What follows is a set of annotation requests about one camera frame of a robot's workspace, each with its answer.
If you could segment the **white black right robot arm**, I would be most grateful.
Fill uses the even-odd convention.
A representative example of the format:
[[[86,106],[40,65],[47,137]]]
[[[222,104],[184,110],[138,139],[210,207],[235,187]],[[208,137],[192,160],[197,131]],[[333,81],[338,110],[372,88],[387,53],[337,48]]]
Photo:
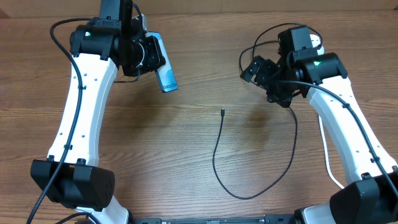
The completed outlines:
[[[297,95],[306,98],[327,128],[347,182],[327,202],[296,210],[292,223],[396,222],[397,162],[364,117],[340,58],[324,53],[321,35],[303,24],[286,24],[277,41],[277,62],[253,55],[240,77],[284,108]]]

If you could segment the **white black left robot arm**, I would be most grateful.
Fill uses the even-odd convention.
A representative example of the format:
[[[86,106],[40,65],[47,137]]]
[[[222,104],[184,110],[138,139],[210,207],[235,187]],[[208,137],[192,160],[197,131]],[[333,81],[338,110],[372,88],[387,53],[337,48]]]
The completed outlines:
[[[62,121],[44,160],[30,175],[47,198],[93,223],[132,223],[114,196],[115,176],[99,167],[99,136],[106,100],[116,75],[129,82],[154,72],[160,89],[178,88],[162,37],[150,32],[131,0],[102,1],[99,16],[80,18],[65,50],[71,80]]]

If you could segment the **white charger plug adapter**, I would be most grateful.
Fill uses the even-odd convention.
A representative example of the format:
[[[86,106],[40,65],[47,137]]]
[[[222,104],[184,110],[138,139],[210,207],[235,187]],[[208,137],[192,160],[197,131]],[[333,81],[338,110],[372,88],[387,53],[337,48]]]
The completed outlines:
[[[321,45],[319,47],[319,45],[314,45],[313,47],[317,50],[318,55],[323,55],[325,53],[324,46]]]

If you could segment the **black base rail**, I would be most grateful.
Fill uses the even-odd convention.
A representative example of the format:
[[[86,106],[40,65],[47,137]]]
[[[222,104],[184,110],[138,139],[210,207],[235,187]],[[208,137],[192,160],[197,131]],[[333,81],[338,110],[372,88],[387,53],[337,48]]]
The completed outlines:
[[[135,224],[294,224],[297,221],[293,214],[265,215],[263,217],[235,217],[235,218],[136,218]]]

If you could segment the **blue Galaxy smartphone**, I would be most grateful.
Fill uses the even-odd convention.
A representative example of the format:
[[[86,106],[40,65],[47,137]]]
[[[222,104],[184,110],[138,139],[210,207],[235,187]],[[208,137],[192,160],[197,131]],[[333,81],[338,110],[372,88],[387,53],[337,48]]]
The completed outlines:
[[[169,57],[165,45],[162,40],[162,36],[158,32],[148,32],[147,37],[154,36],[157,38],[160,45],[160,51],[165,59],[165,64],[158,68],[155,73],[157,75],[160,89],[163,93],[169,93],[178,89],[177,81],[172,70],[172,65],[170,63]]]

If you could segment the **white power strip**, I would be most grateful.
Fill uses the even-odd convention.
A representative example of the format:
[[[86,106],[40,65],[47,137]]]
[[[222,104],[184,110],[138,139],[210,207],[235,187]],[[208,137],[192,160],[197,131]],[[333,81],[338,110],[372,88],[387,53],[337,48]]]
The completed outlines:
[[[321,44],[320,37],[315,34],[310,34],[310,40],[313,48],[318,47]]]

